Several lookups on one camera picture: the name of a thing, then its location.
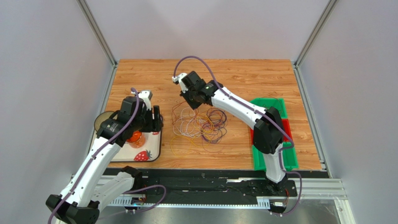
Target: green tray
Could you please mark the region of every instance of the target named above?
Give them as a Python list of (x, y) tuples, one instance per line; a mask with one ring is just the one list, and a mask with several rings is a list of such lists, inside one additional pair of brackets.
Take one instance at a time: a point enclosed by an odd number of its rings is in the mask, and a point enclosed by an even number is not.
[(265, 108), (275, 107), (281, 114), (282, 119), (287, 119), (286, 106), (282, 98), (255, 98), (250, 101), (256, 106), (262, 106)]
[[(284, 142), (283, 147), (291, 146), (290, 142)], [(252, 146), (253, 150), (253, 161), (254, 161), (254, 170), (263, 170), (266, 171), (263, 154), (256, 149), (256, 147)], [(293, 148), (286, 149), (282, 152), (283, 155), (283, 163), (284, 167), (287, 171), (291, 171), (294, 168), (299, 168), (299, 162), (297, 161), (296, 150)]]

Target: plastic tray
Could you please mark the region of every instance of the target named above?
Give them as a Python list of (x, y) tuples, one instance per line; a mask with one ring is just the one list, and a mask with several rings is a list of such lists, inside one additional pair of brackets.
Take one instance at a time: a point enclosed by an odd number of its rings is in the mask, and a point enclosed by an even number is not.
[(250, 102), (256, 106), (262, 106), (265, 108), (273, 106), (279, 111), (282, 119), (287, 119), (286, 106), (282, 98), (255, 98)]
[[(291, 146), (290, 142), (284, 142), (283, 147)], [(266, 171), (265, 162), (263, 158), (263, 154), (256, 149), (256, 147), (252, 146), (253, 150), (253, 161), (254, 161), (254, 170), (263, 170)], [(291, 171), (294, 168), (299, 168), (299, 162), (297, 161), (296, 150), (294, 148), (286, 149), (282, 152), (284, 167), (287, 171)]]
[[(283, 128), (284, 128), (284, 132), (286, 132), (286, 134), (291, 138), (291, 131), (290, 131), (290, 124), (289, 124), (289, 120), (288, 119), (282, 119), (282, 124), (283, 124)], [(286, 137), (283, 136), (283, 141), (289, 141)]]

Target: red tray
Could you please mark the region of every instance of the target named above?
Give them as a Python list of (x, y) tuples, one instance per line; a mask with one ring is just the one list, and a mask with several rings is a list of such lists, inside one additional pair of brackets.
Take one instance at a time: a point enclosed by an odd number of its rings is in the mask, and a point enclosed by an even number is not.
[[(290, 131), (290, 125), (289, 125), (289, 120), (288, 119), (282, 119), (282, 124), (283, 124), (283, 128), (284, 131), (286, 132), (286, 134), (291, 138), (291, 131)], [(250, 129), (250, 138), (251, 138), (251, 144), (253, 144), (253, 130)], [(289, 141), (286, 137), (283, 137), (283, 141)]]

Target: aluminum frame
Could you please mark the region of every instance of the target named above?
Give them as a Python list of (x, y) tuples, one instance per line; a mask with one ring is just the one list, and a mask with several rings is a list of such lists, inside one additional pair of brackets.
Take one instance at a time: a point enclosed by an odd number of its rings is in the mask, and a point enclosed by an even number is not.
[(318, 34), (320, 33), (321, 29), (323, 28), (325, 22), (329, 18), (330, 14), (332, 13), (334, 7), (336, 6), (337, 2), (339, 0), (329, 0), (327, 3), (325, 9), (323, 10), (318, 22), (316, 23), (313, 31), (310, 34), (310, 37), (308, 38), (307, 42), (305, 43), (303, 49), (301, 50), (300, 54), (297, 57), (296, 62), (294, 63), (296, 66), (300, 66), (302, 62), (304, 61), (308, 51), (310, 50), (312, 44), (314, 43), (315, 39), (318, 37)]
[(318, 151), (318, 156), (319, 156), (319, 159), (321, 162), (321, 166), (323, 169), (327, 170), (327, 173), (329, 174), (330, 177), (333, 177), (332, 174), (327, 169), (327, 162), (325, 161), (325, 154), (323, 152), (322, 139), (318, 132), (318, 126), (317, 126), (316, 120), (313, 115), (313, 110), (312, 110), (311, 104), (309, 102), (308, 93), (306, 91), (306, 87), (303, 82), (303, 78), (301, 76), (300, 69), (297, 66), (293, 65), (293, 71), (294, 71), (294, 75), (296, 76), (298, 90), (300, 91), (300, 95), (303, 100), (304, 109), (307, 114), (308, 123), (310, 125), (311, 133), (313, 135), (313, 140), (314, 140), (316, 149)]
[(109, 62), (111, 63), (111, 65), (113, 67), (115, 67), (117, 65), (117, 61), (116, 61), (114, 55), (112, 54), (112, 51), (109, 48), (109, 45), (107, 44), (107, 42), (104, 38), (104, 35), (102, 34), (97, 22), (95, 21), (94, 16), (93, 16), (86, 0), (76, 0), (76, 1), (78, 2), (84, 16), (86, 17), (88, 23), (90, 24), (90, 27), (93, 30), (95, 36), (97, 37), (97, 40), (98, 40), (99, 44), (101, 45), (102, 49), (104, 50), (104, 53), (107, 56)]
[[(100, 188), (102, 185), (107, 183), (108, 181), (112, 180), (115, 176), (114, 175), (103, 175), (96, 188)], [(247, 180), (261, 180), (265, 178), (238, 178), (238, 179), (226, 179), (226, 182), (241, 182)], [(290, 178), (296, 183), (296, 187), (299, 189), (300, 187), (300, 180), (298, 178)], [(347, 195), (344, 190), (344, 186), (342, 184), (341, 179), (325, 179), (325, 178), (302, 178), (303, 188), (301, 194), (301, 200), (347, 200)], [(126, 205), (130, 205), (127, 201), (128, 197), (132, 195), (121, 195), (120, 197), (116, 198), (111, 202), (112, 206), (121, 206), (124, 207)], [(260, 203), (265, 203), (267, 200), (279, 200), (284, 199), (284, 197), (279, 196), (258, 196), (257, 201)], [(193, 207), (206, 207), (206, 205), (198, 205), (198, 204), (167, 204), (166, 207), (176, 207), (176, 208), (190, 208)], [(217, 205), (217, 208), (232, 208), (232, 207), (250, 207), (245, 205)]]

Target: strawberry print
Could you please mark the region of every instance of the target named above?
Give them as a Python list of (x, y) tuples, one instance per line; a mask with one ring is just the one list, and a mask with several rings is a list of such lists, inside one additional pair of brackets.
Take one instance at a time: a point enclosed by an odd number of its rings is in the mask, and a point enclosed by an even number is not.
[(138, 153), (135, 156), (134, 161), (147, 161), (147, 160), (149, 160), (151, 158), (152, 157), (151, 157), (150, 151), (145, 150), (145, 151), (142, 151), (142, 152)]

